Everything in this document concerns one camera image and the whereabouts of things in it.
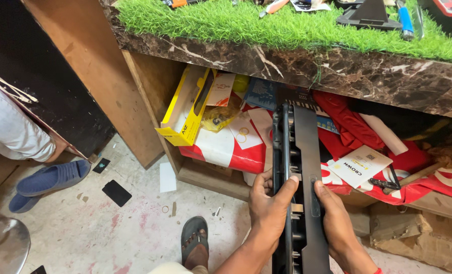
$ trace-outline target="plastic bag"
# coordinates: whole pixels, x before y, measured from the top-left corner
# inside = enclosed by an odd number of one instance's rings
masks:
[[[231,96],[227,107],[205,107],[201,126],[209,131],[218,132],[241,112],[240,105],[241,99]]]

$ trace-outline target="brown marble edge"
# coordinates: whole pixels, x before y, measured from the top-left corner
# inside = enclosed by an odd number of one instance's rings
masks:
[[[452,117],[452,64],[379,52],[278,50],[233,43],[133,35],[100,0],[120,48],[402,108]]]

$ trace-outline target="black cabinet door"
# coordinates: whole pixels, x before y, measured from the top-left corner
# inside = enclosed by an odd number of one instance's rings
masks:
[[[20,0],[0,0],[0,77],[36,97],[39,102],[21,103],[86,157],[113,130]]]

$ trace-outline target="yellow box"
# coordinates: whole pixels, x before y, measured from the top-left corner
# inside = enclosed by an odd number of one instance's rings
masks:
[[[187,65],[167,113],[156,131],[174,146],[192,146],[217,70]]]

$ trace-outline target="artificial grass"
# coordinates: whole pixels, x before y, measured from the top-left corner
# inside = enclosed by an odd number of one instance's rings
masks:
[[[406,0],[411,13],[417,0]],[[336,24],[343,13],[333,3],[332,11],[299,13],[288,3],[277,13],[259,19],[264,7],[252,0],[208,0],[171,10],[161,0],[120,0],[119,19],[134,34],[151,33],[172,38],[185,37],[204,42],[223,41],[260,44],[270,48],[313,49],[340,46],[360,52],[381,51],[412,57],[452,62],[452,38],[442,33],[436,22],[423,11],[424,33],[421,41],[403,41],[399,31],[356,29]],[[387,11],[398,20],[394,8]]]

